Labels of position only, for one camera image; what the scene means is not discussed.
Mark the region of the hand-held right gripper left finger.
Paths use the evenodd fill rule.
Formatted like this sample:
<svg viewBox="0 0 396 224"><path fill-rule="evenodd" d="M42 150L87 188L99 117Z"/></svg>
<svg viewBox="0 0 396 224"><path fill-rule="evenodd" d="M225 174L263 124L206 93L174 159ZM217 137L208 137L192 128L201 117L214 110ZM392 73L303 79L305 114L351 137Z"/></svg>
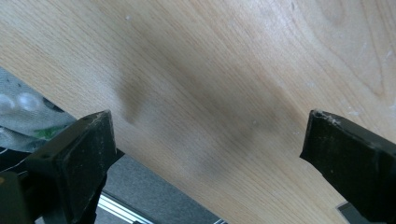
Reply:
<svg viewBox="0 0 396 224"><path fill-rule="evenodd" d="M77 120L26 159L28 172L46 182L46 224L93 224L107 171L117 150L111 112Z"/></svg>

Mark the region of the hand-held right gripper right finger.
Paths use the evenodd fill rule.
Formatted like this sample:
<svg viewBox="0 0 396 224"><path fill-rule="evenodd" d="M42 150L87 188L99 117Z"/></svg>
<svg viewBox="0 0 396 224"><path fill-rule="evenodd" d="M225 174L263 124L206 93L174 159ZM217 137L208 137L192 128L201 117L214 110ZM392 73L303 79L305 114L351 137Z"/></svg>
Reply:
<svg viewBox="0 0 396 224"><path fill-rule="evenodd" d="M396 224L396 144L349 119L309 113L300 158L371 222Z"/></svg>

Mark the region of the silver metal rail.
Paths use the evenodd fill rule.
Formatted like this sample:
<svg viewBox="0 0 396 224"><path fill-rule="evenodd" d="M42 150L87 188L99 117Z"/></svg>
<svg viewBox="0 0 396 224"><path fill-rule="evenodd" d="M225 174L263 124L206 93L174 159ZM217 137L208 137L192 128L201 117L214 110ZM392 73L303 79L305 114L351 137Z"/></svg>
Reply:
<svg viewBox="0 0 396 224"><path fill-rule="evenodd" d="M106 192L102 192L98 206L128 224L155 224L155 222Z"/></svg>

